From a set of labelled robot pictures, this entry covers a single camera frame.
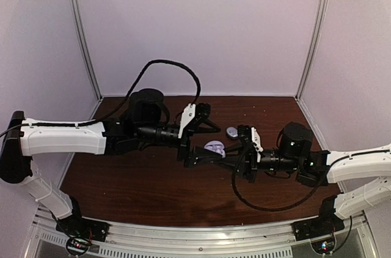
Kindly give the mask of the round lilac earbud case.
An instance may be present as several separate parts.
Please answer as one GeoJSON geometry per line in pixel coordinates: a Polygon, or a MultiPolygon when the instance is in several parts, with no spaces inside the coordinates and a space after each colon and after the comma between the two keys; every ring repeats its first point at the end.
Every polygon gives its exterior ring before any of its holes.
{"type": "Polygon", "coordinates": [[[225,145],[220,141],[210,141],[204,145],[204,149],[218,153],[222,156],[222,158],[225,158],[225,145]]]}

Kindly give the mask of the grey-purple earbud charging case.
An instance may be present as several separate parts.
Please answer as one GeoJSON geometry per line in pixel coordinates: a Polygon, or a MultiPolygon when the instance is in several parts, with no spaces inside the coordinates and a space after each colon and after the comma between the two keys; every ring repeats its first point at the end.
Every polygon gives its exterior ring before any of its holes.
{"type": "Polygon", "coordinates": [[[229,139],[238,139],[238,130],[235,127],[226,128],[226,135],[229,139]]]}

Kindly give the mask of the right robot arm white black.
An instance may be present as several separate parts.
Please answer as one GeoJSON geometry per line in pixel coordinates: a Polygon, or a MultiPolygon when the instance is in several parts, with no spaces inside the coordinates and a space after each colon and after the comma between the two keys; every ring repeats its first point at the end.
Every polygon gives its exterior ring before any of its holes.
{"type": "Polygon", "coordinates": [[[312,219],[317,234],[326,234],[334,226],[342,227],[344,220],[354,214],[390,200],[390,145],[350,152],[312,151],[313,133],[296,122],[286,124],[280,131],[275,149],[265,149],[254,127],[238,127],[239,145],[232,148],[237,155],[217,154],[215,164],[236,176],[253,182],[257,172],[296,174],[296,181],[312,190],[292,205],[279,208],[290,210],[308,200],[321,186],[352,179],[372,178],[372,181],[347,193],[323,200],[318,217],[312,219]]]}

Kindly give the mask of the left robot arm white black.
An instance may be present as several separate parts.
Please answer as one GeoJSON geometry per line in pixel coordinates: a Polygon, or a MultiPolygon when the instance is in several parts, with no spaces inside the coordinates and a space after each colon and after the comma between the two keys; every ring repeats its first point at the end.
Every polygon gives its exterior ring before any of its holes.
{"type": "Polygon", "coordinates": [[[190,139],[194,134],[218,133],[209,120],[211,106],[190,103],[181,112],[179,123],[171,123],[164,95],[156,89],[131,94],[128,109],[119,118],[91,122],[39,122],[27,119],[22,111],[13,113],[9,129],[2,134],[1,179],[26,186],[36,202],[51,211],[55,219],[75,236],[88,230],[77,201],[46,180],[32,157],[44,153],[89,153],[123,155],[143,144],[173,147],[178,161],[195,164],[190,139]]]}

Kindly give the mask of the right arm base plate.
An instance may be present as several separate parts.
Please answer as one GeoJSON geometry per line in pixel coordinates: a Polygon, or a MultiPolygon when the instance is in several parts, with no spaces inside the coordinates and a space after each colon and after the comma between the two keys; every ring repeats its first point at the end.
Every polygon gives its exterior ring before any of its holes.
{"type": "Polygon", "coordinates": [[[344,221],[339,218],[312,218],[292,224],[296,241],[307,240],[330,235],[345,228],[344,221]]]}

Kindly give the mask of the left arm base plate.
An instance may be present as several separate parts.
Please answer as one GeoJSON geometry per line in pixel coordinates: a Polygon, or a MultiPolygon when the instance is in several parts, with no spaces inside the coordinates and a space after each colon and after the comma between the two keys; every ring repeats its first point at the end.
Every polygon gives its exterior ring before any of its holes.
{"type": "Polygon", "coordinates": [[[87,218],[80,220],[60,219],[56,221],[56,230],[69,237],[82,238],[87,241],[105,242],[109,231],[109,224],[87,218]]]}

